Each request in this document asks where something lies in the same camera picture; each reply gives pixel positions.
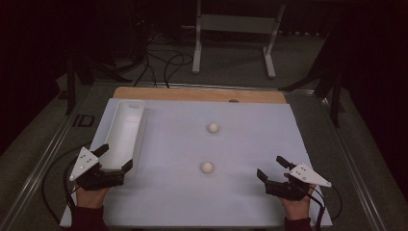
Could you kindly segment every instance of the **hand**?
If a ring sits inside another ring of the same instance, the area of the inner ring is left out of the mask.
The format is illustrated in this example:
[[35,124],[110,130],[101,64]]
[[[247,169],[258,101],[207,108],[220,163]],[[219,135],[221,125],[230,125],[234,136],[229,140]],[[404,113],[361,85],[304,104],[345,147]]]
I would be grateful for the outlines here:
[[77,206],[82,208],[99,209],[102,207],[109,188],[86,191],[81,187],[76,191]]
[[[310,185],[311,189],[308,191],[309,194],[313,193],[316,185]],[[310,210],[310,198],[308,196],[303,197],[301,200],[287,200],[284,198],[279,198],[282,202],[282,206],[285,208],[286,219],[296,220],[309,217]]]

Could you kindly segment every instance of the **wooden board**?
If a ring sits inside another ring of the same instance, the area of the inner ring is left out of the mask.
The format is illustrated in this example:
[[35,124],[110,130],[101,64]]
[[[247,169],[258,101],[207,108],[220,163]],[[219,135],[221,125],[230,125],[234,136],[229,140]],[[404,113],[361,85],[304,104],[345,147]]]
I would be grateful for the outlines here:
[[114,98],[286,104],[279,91],[117,88]]

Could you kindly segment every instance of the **metal stand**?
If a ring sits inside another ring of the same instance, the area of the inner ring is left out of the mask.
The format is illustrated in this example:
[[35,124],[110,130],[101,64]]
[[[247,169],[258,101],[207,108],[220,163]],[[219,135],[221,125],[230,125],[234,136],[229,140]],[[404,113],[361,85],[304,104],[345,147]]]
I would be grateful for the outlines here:
[[264,47],[264,58],[267,66],[268,77],[276,77],[270,52],[278,33],[280,21],[285,10],[285,5],[279,7],[275,18],[215,15],[201,13],[201,0],[197,0],[197,18],[195,27],[195,49],[192,62],[192,73],[200,72],[201,62],[201,30],[224,31],[224,32],[246,32],[257,34],[268,34],[270,40],[268,46]]

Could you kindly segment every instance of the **red sleeve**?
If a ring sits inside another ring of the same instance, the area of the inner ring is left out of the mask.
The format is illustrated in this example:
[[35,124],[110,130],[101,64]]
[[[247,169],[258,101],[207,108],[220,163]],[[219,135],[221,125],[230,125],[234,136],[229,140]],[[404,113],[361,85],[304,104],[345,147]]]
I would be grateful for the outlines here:
[[288,220],[285,218],[285,231],[312,231],[310,218]]
[[72,226],[69,231],[108,231],[103,221],[103,207],[89,209],[75,207],[75,216],[72,218]]

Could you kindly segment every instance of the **cable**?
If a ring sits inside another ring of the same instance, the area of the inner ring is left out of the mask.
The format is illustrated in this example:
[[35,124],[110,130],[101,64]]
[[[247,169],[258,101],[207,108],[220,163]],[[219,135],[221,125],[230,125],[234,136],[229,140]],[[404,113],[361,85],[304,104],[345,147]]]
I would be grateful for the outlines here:
[[[165,70],[164,70],[164,79],[165,79],[165,83],[166,83],[166,86],[167,86],[168,89],[170,88],[170,85],[169,85],[168,81],[171,78],[171,76],[173,76],[183,65],[191,64],[192,60],[193,60],[193,57],[191,55],[186,55],[186,54],[183,54],[183,53],[181,53],[179,51],[176,51],[176,50],[149,50],[149,51],[156,51],[156,52],[166,51],[166,52],[175,52],[175,53],[177,53],[176,55],[172,56],[168,61],[166,61],[166,60],[164,60],[164,59],[162,59],[162,58],[160,58],[160,57],[158,57],[156,55],[153,55],[150,52],[147,52],[148,56],[151,56],[153,58],[156,58],[156,59],[166,63]],[[185,62],[185,57],[186,56],[190,58],[190,60],[188,62]],[[172,62],[172,60],[176,59],[177,57],[181,57],[181,59],[182,59],[181,63]],[[171,72],[171,74],[169,74],[167,76],[167,69],[168,69],[168,67],[170,65],[177,65],[177,68],[173,72]]]
[[174,41],[176,41],[176,38],[173,38],[172,36],[168,37],[163,33],[160,33],[159,35],[154,37],[154,43],[157,43],[157,44],[170,44]]
[[179,64],[179,66],[173,71],[173,72],[171,72],[171,74],[168,76],[168,77],[166,77],[166,71],[167,71],[167,68],[168,68],[168,66],[171,64],[171,60],[173,60],[173,59],[175,59],[175,58],[177,58],[177,57],[179,57],[179,56],[181,56],[181,58],[183,59],[183,61],[182,61],[182,64],[184,63],[184,55],[182,55],[182,54],[178,54],[178,55],[175,55],[175,56],[173,56],[173,57],[171,57],[171,59],[168,61],[168,63],[166,64],[166,67],[165,67],[165,72],[164,72],[164,77],[165,77],[165,83],[166,83],[166,86],[167,86],[167,88],[169,89],[170,88],[170,85],[168,84],[168,81],[170,80],[170,77],[174,74],[174,73],[176,73],[183,65],[182,64]]
[[324,200],[323,195],[319,191],[317,191],[316,189],[314,189],[312,187],[310,187],[310,189],[313,189],[313,191],[316,192],[320,196],[321,200],[323,201],[324,207],[326,207],[326,201]]
[[153,38],[151,38],[146,44],[146,50],[147,50],[147,46],[149,46],[154,41],[154,39],[156,39],[156,38],[158,38],[158,37],[160,37],[162,35],[163,35],[163,33],[160,33],[160,34],[154,36]]
[[138,79],[136,79],[135,84],[133,85],[133,87],[135,87],[138,84],[138,82],[140,81],[141,77],[143,77],[143,75],[146,72],[148,67],[149,67],[149,61],[147,59],[147,64],[145,64],[145,68],[144,68],[143,72],[141,73],[141,75],[139,75]]
[[156,75],[155,75],[154,68],[153,68],[153,66],[150,65],[150,60],[149,60],[148,56],[146,56],[146,59],[147,59],[147,62],[149,63],[148,67],[149,67],[150,71],[152,72],[152,81],[154,83],[153,88],[156,88],[157,87],[157,80],[156,80]]
[[77,188],[75,188],[75,190],[73,190],[70,194],[77,192],[79,189],[81,189],[81,186],[78,186]]
[[339,197],[339,201],[340,201],[339,212],[337,213],[337,215],[335,215],[334,217],[332,217],[332,220],[335,220],[336,218],[339,217],[340,213],[342,212],[342,209],[343,209],[343,200],[342,200],[342,197],[340,196],[340,193],[339,193],[339,191],[337,190],[337,188],[336,188],[334,185],[332,185],[332,187],[333,187],[334,191],[336,192],[337,196]]
[[54,164],[56,164],[56,163],[57,163],[59,160],[61,160],[64,156],[66,156],[66,155],[70,154],[71,152],[75,151],[76,149],[81,148],[81,147],[83,147],[83,146],[85,146],[85,145],[88,145],[88,144],[90,144],[90,141],[89,141],[89,142],[86,142],[86,143],[84,143],[84,144],[81,144],[81,145],[79,145],[79,146],[76,146],[76,147],[74,147],[74,148],[72,148],[72,149],[66,151],[66,152],[65,152],[64,154],[62,154],[61,156],[59,156],[56,160],[54,160],[54,161],[51,163],[51,165],[50,165],[50,166],[48,167],[48,169],[45,171],[44,176],[42,177],[42,181],[41,181],[41,197],[42,197],[42,200],[43,200],[43,202],[44,202],[44,205],[45,205],[46,209],[48,210],[48,212],[49,212],[50,215],[53,217],[54,221],[57,222],[58,225],[60,225],[60,219],[57,217],[57,215],[56,215],[56,214],[54,213],[54,211],[52,210],[52,208],[51,208],[51,206],[49,205],[49,203],[48,203],[48,201],[47,201],[47,199],[46,199],[46,196],[45,196],[45,181],[46,181],[46,178],[47,178],[48,173],[50,172],[51,168],[54,166]]
[[71,169],[71,167],[75,165],[76,159],[77,159],[77,158],[72,159],[72,160],[68,163],[68,165],[66,165],[65,171],[64,171],[64,174],[63,174],[63,186],[64,186],[64,192],[65,192],[65,201],[66,201],[66,204],[67,204],[68,207],[69,207],[69,210],[71,211],[71,215],[72,215],[72,216],[73,216],[74,213],[75,213],[75,212],[74,212],[74,211],[75,211],[75,202],[74,202],[74,200],[73,200],[72,197],[71,197],[71,193],[69,192],[68,184],[67,184],[66,181],[68,180],[68,172],[69,172],[69,170]]
[[317,231],[321,231],[320,225],[321,225],[321,219],[323,218],[324,215],[324,210],[326,209],[326,205],[324,203],[324,205],[321,204],[320,201],[318,201],[314,196],[310,195],[308,192],[303,191],[303,189],[301,189],[300,187],[297,186],[297,184],[292,184],[293,186],[295,186],[298,190],[302,191],[303,193],[305,193],[305,195],[309,198],[311,198],[313,201],[315,201],[319,206],[319,214],[318,214],[318,218],[316,220],[316,230]]

